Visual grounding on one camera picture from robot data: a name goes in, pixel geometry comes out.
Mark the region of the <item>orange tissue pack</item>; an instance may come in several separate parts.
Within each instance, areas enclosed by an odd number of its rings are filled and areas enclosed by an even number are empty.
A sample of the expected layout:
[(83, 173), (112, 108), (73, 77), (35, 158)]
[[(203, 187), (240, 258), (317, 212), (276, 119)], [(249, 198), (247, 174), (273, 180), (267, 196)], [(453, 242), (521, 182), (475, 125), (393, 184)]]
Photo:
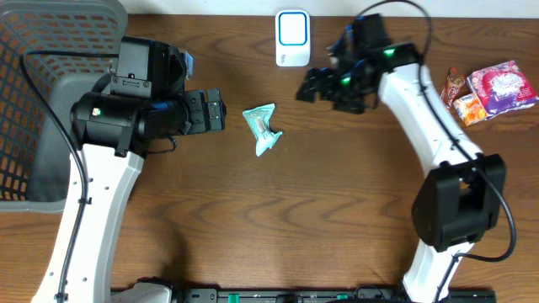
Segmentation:
[(476, 124), (488, 118), (483, 104), (475, 93), (456, 99), (453, 106), (465, 126)]

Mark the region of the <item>teal wrapper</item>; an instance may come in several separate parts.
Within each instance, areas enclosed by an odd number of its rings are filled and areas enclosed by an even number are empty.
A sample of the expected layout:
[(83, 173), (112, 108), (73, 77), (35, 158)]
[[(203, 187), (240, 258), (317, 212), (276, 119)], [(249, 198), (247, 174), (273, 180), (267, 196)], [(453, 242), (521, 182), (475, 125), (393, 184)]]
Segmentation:
[(243, 111), (243, 117), (256, 139), (255, 154), (257, 157), (260, 157), (267, 149), (271, 149), (283, 135), (282, 131), (273, 132), (270, 129), (270, 118), (274, 111), (275, 104), (266, 104)]

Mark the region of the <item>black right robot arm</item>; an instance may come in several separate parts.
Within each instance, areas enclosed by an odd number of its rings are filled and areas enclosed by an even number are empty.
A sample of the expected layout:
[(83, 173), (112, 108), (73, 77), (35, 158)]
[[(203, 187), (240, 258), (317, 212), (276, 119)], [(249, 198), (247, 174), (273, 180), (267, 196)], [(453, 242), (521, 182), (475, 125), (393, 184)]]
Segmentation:
[(498, 223), (504, 161), (467, 137), (436, 92), (424, 54), (411, 43), (393, 43), (381, 16), (356, 18), (330, 57), (330, 67), (307, 72), (296, 98), (362, 114), (366, 96), (375, 94), (391, 110), (424, 172), (411, 209), (419, 244), (403, 290), (413, 302), (444, 300), (458, 263)]

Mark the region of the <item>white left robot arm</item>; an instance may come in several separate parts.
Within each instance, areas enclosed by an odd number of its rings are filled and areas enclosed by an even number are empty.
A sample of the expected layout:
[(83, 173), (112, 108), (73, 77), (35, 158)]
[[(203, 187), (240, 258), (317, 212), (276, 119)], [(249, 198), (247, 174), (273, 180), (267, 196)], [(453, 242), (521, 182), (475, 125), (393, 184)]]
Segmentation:
[(156, 139), (225, 127), (218, 89), (187, 90), (194, 60), (155, 40), (126, 36), (106, 72), (70, 110), (61, 136), (70, 177), (61, 223), (36, 302), (175, 302), (174, 285), (141, 278), (114, 291), (111, 276), (127, 201)]

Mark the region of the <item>red purple snack bag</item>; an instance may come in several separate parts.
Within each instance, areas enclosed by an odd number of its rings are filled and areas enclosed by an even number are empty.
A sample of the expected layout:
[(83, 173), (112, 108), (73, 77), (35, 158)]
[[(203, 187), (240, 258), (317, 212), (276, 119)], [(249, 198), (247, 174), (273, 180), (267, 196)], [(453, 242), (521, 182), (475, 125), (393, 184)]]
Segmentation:
[(538, 102), (536, 91), (515, 61), (472, 72), (467, 77), (467, 85), (477, 95), (487, 120), (510, 111), (529, 109)]

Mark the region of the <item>brown orange candy bar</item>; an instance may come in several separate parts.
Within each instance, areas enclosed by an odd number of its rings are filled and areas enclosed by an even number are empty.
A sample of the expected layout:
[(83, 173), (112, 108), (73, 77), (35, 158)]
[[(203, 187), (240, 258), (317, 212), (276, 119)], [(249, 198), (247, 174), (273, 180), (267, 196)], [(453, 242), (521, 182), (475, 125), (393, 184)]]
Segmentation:
[(440, 94), (440, 99), (447, 109), (452, 106), (465, 82), (465, 77), (455, 67), (449, 69), (445, 86)]

